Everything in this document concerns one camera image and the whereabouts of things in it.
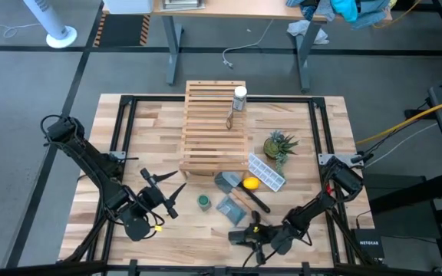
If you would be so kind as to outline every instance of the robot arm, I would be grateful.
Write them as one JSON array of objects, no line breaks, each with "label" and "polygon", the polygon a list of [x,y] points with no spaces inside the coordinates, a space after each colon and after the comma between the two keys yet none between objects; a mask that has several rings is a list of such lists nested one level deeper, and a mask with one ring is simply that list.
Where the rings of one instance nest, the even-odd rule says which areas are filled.
[{"label": "robot arm", "polygon": [[[327,212],[334,219],[344,237],[354,249],[356,255],[361,259],[361,263],[363,265],[373,265],[373,259],[365,251],[361,250],[360,245],[355,241],[348,226],[341,221],[341,218],[335,210],[335,205],[337,203],[349,202],[358,196],[363,186],[362,178],[352,171],[352,169],[350,169],[345,163],[335,157],[332,157],[327,162],[322,172],[323,182],[326,184],[325,189],[323,189],[312,201],[302,207],[297,206],[289,210],[282,220],[282,225],[265,226],[260,225],[259,222],[256,221],[259,233],[254,234],[254,225],[250,224],[244,232],[237,232],[236,235],[229,235],[229,240],[232,244],[249,245],[252,246],[254,251],[258,248],[260,253],[257,253],[261,256],[263,256],[262,247],[259,246],[255,248],[253,244],[247,245],[247,238],[255,240],[254,243],[258,245],[270,243],[274,251],[281,255],[287,253],[289,249],[291,249],[293,239],[298,239],[311,246],[311,239],[309,239],[309,242],[303,240],[303,237],[308,232],[310,222],[317,215]],[[328,183],[329,180],[333,180],[335,185],[342,187],[343,190],[347,192],[347,195],[343,199],[332,197],[332,188]],[[259,258],[257,258],[257,263],[259,265],[263,265],[265,262],[266,259],[260,261]]]},{"label": "robot arm", "polygon": [[[45,131],[43,122],[49,117],[57,117],[58,121],[50,125],[47,131]],[[172,219],[178,216],[173,206],[175,205],[175,198],[186,183],[179,187],[169,199],[164,196],[157,185],[160,181],[171,177],[176,172],[171,172],[164,176],[156,176],[150,175],[147,169],[142,169],[140,173],[150,186],[134,194],[129,186],[123,185],[120,182],[124,171],[124,160],[118,159],[111,154],[100,153],[91,145],[84,138],[84,128],[78,119],[50,115],[42,120],[41,130],[48,144],[55,145],[66,153],[67,156],[71,157],[98,188],[103,216],[100,217],[97,225],[95,225],[96,228],[101,228],[106,220],[114,223],[117,220],[121,220],[129,238],[133,241],[139,241],[143,238],[149,238],[146,235],[154,227],[150,226],[147,221],[148,213],[154,217],[155,221],[157,219],[161,221],[157,225],[164,223],[164,220],[152,211],[160,204],[164,204],[167,207],[168,214]],[[97,233],[98,231],[95,228],[92,229],[81,246],[87,247],[85,245],[89,243],[88,239],[93,240]]]}]

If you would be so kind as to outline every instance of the succulent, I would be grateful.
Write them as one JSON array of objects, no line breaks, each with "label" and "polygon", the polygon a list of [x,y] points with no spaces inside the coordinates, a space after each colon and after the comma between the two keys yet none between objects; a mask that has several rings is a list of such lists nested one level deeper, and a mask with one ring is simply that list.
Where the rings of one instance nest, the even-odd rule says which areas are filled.
[{"label": "succulent", "polygon": [[275,156],[275,171],[284,177],[284,173],[282,172],[282,166],[288,161],[288,155],[284,153],[277,153]]},{"label": "succulent", "polygon": [[280,130],[274,130],[264,143],[264,153],[271,159],[275,159],[275,170],[281,176],[282,166],[288,161],[288,154],[296,154],[291,148],[298,145],[298,141],[291,143],[294,136],[284,136]]},{"label": "succulent", "polygon": [[292,147],[298,145],[299,141],[290,143],[293,138],[294,138],[294,135],[293,136],[284,136],[281,133],[281,131],[279,131],[279,130],[274,130],[272,133],[270,133],[270,139],[274,142],[274,144],[276,144],[276,146],[278,148],[277,153],[296,154],[290,149]]}]

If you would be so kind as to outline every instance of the yellow lemon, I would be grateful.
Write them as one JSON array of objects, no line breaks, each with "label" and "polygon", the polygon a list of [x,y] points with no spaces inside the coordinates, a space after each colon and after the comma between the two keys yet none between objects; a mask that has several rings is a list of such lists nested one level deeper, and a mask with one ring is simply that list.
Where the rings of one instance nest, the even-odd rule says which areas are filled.
[{"label": "yellow lemon", "polygon": [[256,177],[249,177],[243,180],[243,186],[247,189],[257,189],[259,188],[260,180]]}]

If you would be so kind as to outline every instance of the black box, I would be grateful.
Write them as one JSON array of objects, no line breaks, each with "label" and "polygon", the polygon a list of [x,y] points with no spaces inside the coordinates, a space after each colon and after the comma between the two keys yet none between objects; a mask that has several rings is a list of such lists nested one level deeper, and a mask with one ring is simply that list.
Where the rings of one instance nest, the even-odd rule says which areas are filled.
[{"label": "black box", "polygon": [[352,233],[363,251],[372,258],[384,258],[381,236],[375,229],[352,229]]}]

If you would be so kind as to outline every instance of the desk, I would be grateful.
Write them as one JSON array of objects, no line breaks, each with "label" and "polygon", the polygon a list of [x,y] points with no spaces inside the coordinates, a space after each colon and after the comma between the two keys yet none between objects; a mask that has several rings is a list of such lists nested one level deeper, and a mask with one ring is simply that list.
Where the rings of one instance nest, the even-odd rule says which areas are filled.
[{"label": "desk", "polygon": [[[170,58],[167,65],[167,83],[173,85],[175,82],[176,63],[180,54],[180,39],[183,28],[180,24],[173,22],[173,16],[206,16],[220,18],[268,18],[302,20],[304,19],[299,7],[288,7],[285,0],[205,0],[206,8],[190,11],[161,11],[163,0],[154,0],[152,15],[162,17],[163,26],[167,36]],[[103,13],[110,13],[104,5]],[[383,22],[391,21],[391,13],[387,12],[387,17]],[[308,72],[307,57],[315,41],[320,27],[327,22],[325,16],[314,15],[308,27],[305,37],[296,36],[296,54],[299,70],[299,81],[302,93],[309,92],[310,80]]]},{"label": "desk", "polygon": [[[120,97],[121,95],[118,94],[101,95],[90,137],[90,142],[101,152],[109,150]],[[147,97],[148,101],[137,102],[128,148],[127,157],[139,157],[139,160],[127,161],[123,178],[123,183],[129,185],[134,191],[138,191],[146,185],[139,173],[141,168],[146,167],[151,173],[158,175],[168,173],[178,169],[181,157],[180,135],[183,125],[183,101],[169,101],[160,98],[165,95]],[[178,95],[172,96],[170,99],[174,97],[183,100],[183,97]],[[304,205],[321,191],[313,138],[313,130],[316,128],[311,125],[312,115],[311,112],[308,114],[308,104],[253,102],[257,99],[284,100],[285,98],[291,101],[309,99],[308,97],[255,96],[249,97],[247,103],[249,150],[257,154],[258,157],[266,159],[262,152],[262,145],[274,129],[294,134],[296,139],[300,140],[300,144],[295,148],[298,155],[290,156],[285,165],[287,177],[285,186],[279,192],[274,193],[262,184],[256,191],[256,195],[272,209],[272,212],[266,215],[273,224],[279,224],[288,210],[297,205]],[[325,97],[325,103],[335,152],[355,153],[355,143],[344,98]],[[316,112],[316,123],[317,133],[320,137],[318,141],[322,144],[322,151],[327,152],[320,112]],[[125,131],[121,130],[120,136],[124,136],[124,133]],[[181,183],[183,183],[183,177],[178,173],[171,179],[162,182],[160,188],[166,195],[170,195]],[[196,204],[196,197],[201,193],[207,194],[213,202],[213,207],[205,213]],[[139,265],[167,268],[173,266],[185,268],[193,266],[241,267],[250,249],[231,246],[227,239],[227,233],[232,225],[224,215],[214,208],[224,196],[214,185],[213,177],[191,176],[176,200],[175,209],[179,213],[178,218],[166,217],[166,209],[163,206],[155,209],[155,212],[166,220],[163,231],[157,233],[155,237],[132,242],[125,235],[122,227],[114,228],[108,263],[110,265],[128,265],[130,259],[137,259]],[[89,179],[82,179],[76,189],[61,246],[60,258],[72,253],[91,229],[97,201],[97,188]],[[345,205],[348,220],[353,225],[356,215],[369,210],[366,191],[363,190],[356,200]],[[248,221],[247,216],[239,226],[247,226]],[[371,213],[362,215],[360,223],[363,228],[373,228]],[[275,255],[268,261],[266,267],[300,268],[302,262],[307,261],[312,268],[333,268],[331,243],[324,214],[312,220],[309,233],[314,244],[312,247],[295,241],[287,255]],[[339,251],[337,255],[340,256],[342,262],[345,262],[344,242],[338,230],[336,236]],[[97,249],[101,252],[104,244],[103,233],[97,244]],[[271,251],[269,247],[266,248],[266,254]],[[254,264],[255,261],[252,259],[247,265],[250,267]]]}]

